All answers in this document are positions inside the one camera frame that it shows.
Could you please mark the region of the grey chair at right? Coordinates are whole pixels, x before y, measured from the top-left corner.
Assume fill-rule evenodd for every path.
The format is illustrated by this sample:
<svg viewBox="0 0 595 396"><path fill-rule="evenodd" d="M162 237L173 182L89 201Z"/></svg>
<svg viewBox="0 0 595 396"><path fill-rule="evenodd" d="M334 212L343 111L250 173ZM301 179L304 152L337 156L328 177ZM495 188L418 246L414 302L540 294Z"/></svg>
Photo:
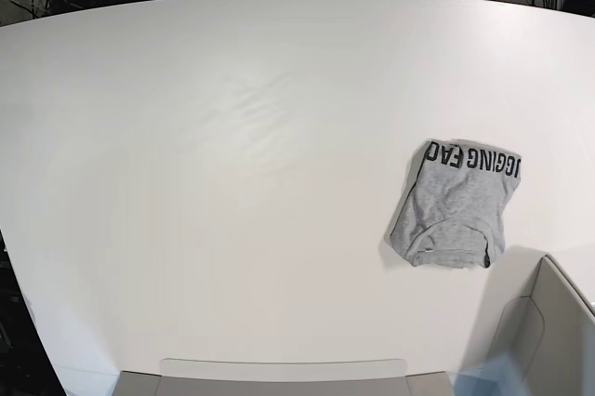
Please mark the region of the grey chair at right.
<svg viewBox="0 0 595 396"><path fill-rule="evenodd" d="M482 377L495 395L594 393L594 307L553 257L503 310Z"/></svg>

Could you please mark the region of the grey T-shirt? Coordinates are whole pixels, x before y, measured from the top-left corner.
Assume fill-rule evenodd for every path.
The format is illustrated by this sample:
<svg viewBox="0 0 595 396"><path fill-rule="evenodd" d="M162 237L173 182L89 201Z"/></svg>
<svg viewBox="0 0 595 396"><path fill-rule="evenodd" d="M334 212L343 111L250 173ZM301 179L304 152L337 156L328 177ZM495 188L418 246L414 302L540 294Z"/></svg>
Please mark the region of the grey T-shirt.
<svg viewBox="0 0 595 396"><path fill-rule="evenodd" d="M429 140L388 233L411 266L488 269L504 253L503 214L522 178L522 157L468 141Z"/></svg>

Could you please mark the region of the grey chair at front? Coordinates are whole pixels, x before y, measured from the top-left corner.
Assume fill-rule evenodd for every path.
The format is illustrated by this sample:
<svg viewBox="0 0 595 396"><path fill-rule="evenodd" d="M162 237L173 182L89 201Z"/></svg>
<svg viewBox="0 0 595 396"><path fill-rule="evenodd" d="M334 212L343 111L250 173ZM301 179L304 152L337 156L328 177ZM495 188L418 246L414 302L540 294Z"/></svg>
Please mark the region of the grey chair at front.
<svg viewBox="0 0 595 396"><path fill-rule="evenodd" d="M155 375L120 374L115 395L453 395L445 372L406 374L401 359L238 363L163 359Z"/></svg>

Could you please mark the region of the grey chair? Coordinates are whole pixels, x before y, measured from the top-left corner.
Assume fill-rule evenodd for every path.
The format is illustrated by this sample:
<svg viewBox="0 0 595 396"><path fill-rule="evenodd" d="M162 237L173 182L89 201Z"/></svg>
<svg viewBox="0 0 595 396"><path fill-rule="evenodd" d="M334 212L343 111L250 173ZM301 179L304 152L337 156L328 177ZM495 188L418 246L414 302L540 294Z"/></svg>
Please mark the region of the grey chair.
<svg viewBox="0 0 595 396"><path fill-rule="evenodd" d="M594 393L594 307L553 257L503 310L482 377L495 395Z"/></svg>
<svg viewBox="0 0 595 396"><path fill-rule="evenodd" d="M155 375L120 374L115 395L453 395L445 372L406 374L401 359L238 363L163 359Z"/></svg>

